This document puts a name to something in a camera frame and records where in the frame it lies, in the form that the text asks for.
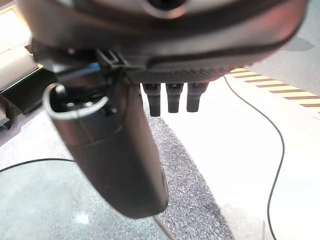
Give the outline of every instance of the yellow and black striped tape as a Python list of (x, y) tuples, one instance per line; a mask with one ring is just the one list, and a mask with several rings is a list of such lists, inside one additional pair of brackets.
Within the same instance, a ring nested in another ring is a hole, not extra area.
[(301, 90), (295, 86), (288, 85), (279, 80), (263, 76), (244, 68), (234, 69), (228, 74), (228, 76), (236, 79), (242, 79), (246, 83), (255, 85), (258, 88), (263, 88), (277, 96), (283, 97), (314, 112), (320, 113), (320, 96), (311, 92)]

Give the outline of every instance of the black rubber cover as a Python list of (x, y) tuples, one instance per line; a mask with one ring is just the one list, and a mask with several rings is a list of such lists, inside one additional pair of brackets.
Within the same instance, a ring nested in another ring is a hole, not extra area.
[(114, 97), (106, 104), (96, 103), (99, 107), (88, 108), (88, 113), (64, 112), (56, 86), (46, 90), (44, 108), (101, 196), (130, 218), (163, 212), (167, 182), (137, 86), (117, 86)]

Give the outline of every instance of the black cable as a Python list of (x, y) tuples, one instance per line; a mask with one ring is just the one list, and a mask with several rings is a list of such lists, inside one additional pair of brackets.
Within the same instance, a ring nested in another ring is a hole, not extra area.
[(36, 160), (31, 160), (31, 161), (24, 161), (12, 166), (8, 166), (4, 169), (0, 169), (0, 173), (9, 170), (9, 169), (13, 169), (15, 167), (19, 167), (22, 165), (26, 165), (26, 164), (32, 164), (32, 163), (38, 163), (38, 162), (48, 162), (48, 161), (62, 161), (62, 162), (71, 162), (71, 163), (75, 163), (74, 160), (68, 160), (68, 159), (62, 159), (62, 158), (44, 158), (44, 159), (36, 159)]
[(265, 119), (267, 119), (269, 121), (269, 123), (272, 124), (272, 126), (275, 128), (275, 130), (278, 132), (279, 136), (280, 136), (280, 139), (281, 139), (281, 143), (282, 143), (282, 156), (281, 156), (281, 160), (280, 160), (280, 164), (279, 164), (279, 167), (278, 167), (278, 170), (276, 172), (276, 175), (275, 175), (275, 178), (274, 178), (274, 181), (273, 181), (273, 185), (272, 185), (272, 188), (271, 188), (271, 191), (270, 191), (270, 195), (269, 195), (269, 199), (268, 199), (268, 204), (267, 204), (267, 208), (266, 208), (266, 214), (267, 214), (267, 218), (268, 218), (268, 225), (269, 225), (269, 228), (270, 228), (270, 232), (271, 232), (271, 235), (272, 235), (272, 238), (274, 240), (277, 240), (276, 236), (275, 236), (275, 233), (274, 233), (274, 230), (272, 229), (272, 225), (271, 225), (271, 220), (270, 220), (270, 203), (271, 203), (271, 198), (272, 198), (272, 195), (274, 193), (274, 190), (275, 190), (275, 186), (276, 186), (276, 183), (277, 183), (277, 180), (278, 180), (278, 177), (279, 177), (279, 173), (280, 173), (280, 170), (281, 170), (281, 167), (282, 167), (282, 163), (284, 161), (284, 157), (285, 157), (285, 141), (284, 141), (284, 137), (282, 136), (282, 133), (280, 132), (279, 128), (276, 126), (276, 124), (269, 118), (267, 117), (263, 112), (261, 112), (259, 109), (257, 109), (255, 106), (253, 106), (251, 103), (247, 102), (246, 100), (244, 100), (241, 96), (239, 96), (234, 90), (233, 88), (230, 86), (226, 76), (224, 75), (223, 76), (224, 79), (225, 79), (225, 82), (226, 84), (228, 85), (228, 87), (230, 88), (230, 90), (239, 98), (241, 99), (242, 101), (244, 101), (246, 104), (248, 104), (250, 107), (252, 107), (254, 110), (256, 110), (258, 113), (260, 113), (262, 116), (265, 117)]

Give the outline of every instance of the curved edge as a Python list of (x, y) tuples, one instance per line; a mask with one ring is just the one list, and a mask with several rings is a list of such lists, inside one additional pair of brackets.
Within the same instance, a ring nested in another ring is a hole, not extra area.
[(12, 166), (8, 166), (4, 169), (0, 169), (0, 173), (9, 170), (9, 169), (13, 169), (15, 167), (19, 167), (22, 165), (26, 165), (26, 164), (32, 164), (32, 163), (37, 163), (37, 162), (46, 162), (46, 161), (61, 161), (61, 162), (70, 162), (70, 163), (75, 163), (74, 160), (70, 160), (70, 159), (63, 159), (63, 158), (43, 158), (43, 159), (36, 159), (36, 160), (30, 160), (30, 161), (24, 161)]

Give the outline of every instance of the camera lens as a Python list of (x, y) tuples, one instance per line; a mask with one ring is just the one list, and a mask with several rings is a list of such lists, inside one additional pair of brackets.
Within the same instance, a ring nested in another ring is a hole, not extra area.
[(170, 11), (179, 8), (187, 0), (147, 0), (154, 8), (162, 11)]

